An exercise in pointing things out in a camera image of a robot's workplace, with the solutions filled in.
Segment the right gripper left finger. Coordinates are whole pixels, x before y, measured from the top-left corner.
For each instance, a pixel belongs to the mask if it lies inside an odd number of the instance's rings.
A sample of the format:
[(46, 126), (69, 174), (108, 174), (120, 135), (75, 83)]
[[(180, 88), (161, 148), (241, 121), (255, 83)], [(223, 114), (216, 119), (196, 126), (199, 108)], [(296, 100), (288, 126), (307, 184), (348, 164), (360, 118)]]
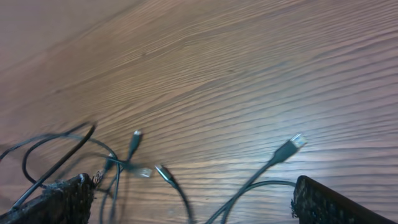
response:
[(87, 224), (94, 190), (86, 173), (50, 184), (38, 197), (2, 214), (1, 224)]

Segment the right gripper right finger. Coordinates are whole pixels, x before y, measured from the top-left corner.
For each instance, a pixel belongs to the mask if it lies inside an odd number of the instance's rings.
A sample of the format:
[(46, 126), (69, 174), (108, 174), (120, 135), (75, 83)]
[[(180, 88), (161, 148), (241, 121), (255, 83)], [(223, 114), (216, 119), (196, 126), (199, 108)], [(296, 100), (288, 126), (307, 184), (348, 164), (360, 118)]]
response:
[(296, 181), (291, 206), (300, 224), (395, 224), (305, 175)]

